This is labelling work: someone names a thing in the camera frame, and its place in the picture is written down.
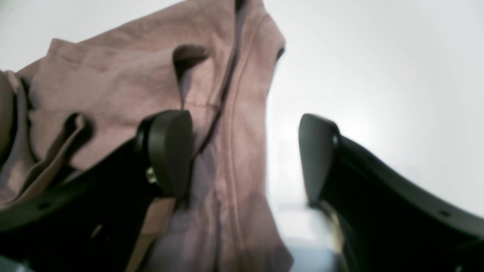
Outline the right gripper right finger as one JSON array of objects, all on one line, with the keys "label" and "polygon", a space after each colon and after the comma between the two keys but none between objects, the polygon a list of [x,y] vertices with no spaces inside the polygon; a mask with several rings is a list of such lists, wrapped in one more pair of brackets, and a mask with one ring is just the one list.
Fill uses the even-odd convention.
[{"label": "right gripper right finger", "polygon": [[304,114],[298,138],[309,205],[335,226],[345,271],[483,271],[483,218],[405,179],[329,119]]}]

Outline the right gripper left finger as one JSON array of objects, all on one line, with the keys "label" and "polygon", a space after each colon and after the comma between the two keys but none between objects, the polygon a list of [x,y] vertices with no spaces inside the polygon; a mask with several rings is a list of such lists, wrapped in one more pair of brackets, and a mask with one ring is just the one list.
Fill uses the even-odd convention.
[{"label": "right gripper left finger", "polygon": [[134,138],[88,171],[1,212],[1,266],[123,272],[152,201],[186,193],[193,141],[187,110],[145,118]]}]

